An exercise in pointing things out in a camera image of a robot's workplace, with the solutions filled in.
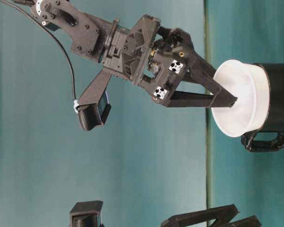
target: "black container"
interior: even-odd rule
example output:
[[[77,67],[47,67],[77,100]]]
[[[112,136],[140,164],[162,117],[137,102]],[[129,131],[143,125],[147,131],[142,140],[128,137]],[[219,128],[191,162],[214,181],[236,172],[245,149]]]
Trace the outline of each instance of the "black container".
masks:
[[[241,136],[244,147],[251,152],[278,151],[284,148],[284,64],[255,64],[267,75],[269,83],[269,108],[263,126]],[[277,132],[270,141],[254,140],[259,132]]]

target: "teal wall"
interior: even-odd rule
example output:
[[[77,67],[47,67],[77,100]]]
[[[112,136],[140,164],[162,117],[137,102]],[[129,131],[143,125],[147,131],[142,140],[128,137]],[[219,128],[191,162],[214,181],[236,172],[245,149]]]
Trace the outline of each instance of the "teal wall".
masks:
[[[228,59],[284,62],[284,0],[207,0],[206,19],[208,59],[215,67]],[[211,116],[208,125],[211,206],[235,203],[239,218],[255,214],[265,227],[284,226],[284,149],[248,153]]]
[[[144,13],[192,34],[204,55],[202,0],[73,0],[82,11],[132,27]],[[55,32],[66,49],[71,40]],[[77,93],[100,66],[70,54]],[[202,92],[200,87],[181,89]],[[166,109],[113,78],[105,127],[84,132],[56,44],[0,4],[0,226],[67,226],[77,201],[102,199],[112,226],[158,226],[205,208],[205,111]]]

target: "black cable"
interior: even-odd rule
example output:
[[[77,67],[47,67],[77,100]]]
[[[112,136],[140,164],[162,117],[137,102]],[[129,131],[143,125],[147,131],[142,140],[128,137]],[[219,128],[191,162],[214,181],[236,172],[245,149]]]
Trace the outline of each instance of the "black cable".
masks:
[[[0,0],[0,2],[15,8],[16,10],[18,10],[19,12],[21,12],[23,15],[25,15],[26,17],[28,17],[29,19],[33,20],[36,25],[38,25],[44,32],[46,32],[53,40],[55,40],[55,42],[58,44],[58,46],[60,47],[60,49],[62,50],[62,52],[64,53],[67,63],[70,67],[71,70],[71,89],[72,89],[72,97],[74,100],[76,100],[76,91],[75,91],[75,76],[74,76],[74,69],[72,68],[72,64],[70,61],[70,58],[65,50],[65,48],[62,46],[62,44],[59,42],[59,40],[50,32],[48,31],[45,27],[43,27],[39,21],[37,21],[35,18],[33,18],[31,15],[29,15],[28,13],[26,13],[22,8],[16,6],[15,4],[8,2],[6,0]]]

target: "white cable tie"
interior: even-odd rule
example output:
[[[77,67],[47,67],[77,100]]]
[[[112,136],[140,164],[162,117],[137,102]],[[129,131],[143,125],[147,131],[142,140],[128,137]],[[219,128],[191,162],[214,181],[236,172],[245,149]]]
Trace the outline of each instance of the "white cable tie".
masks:
[[[78,103],[77,100],[75,100],[75,101],[74,101],[74,110],[75,110],[76,114],[78,114],[78,109],[77,109],[78,106],[79,106],[79,103]]]

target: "cup handle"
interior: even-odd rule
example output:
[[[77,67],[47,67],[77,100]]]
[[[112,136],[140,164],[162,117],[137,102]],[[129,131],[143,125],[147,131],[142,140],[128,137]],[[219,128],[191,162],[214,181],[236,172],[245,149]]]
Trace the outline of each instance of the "cup handle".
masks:
[[[254,140],[258,130],[246,132],[241,136],[241,143],[250,152],[272,152],[284,148],[284,132],[278,132],[276,138],[270,141]]]

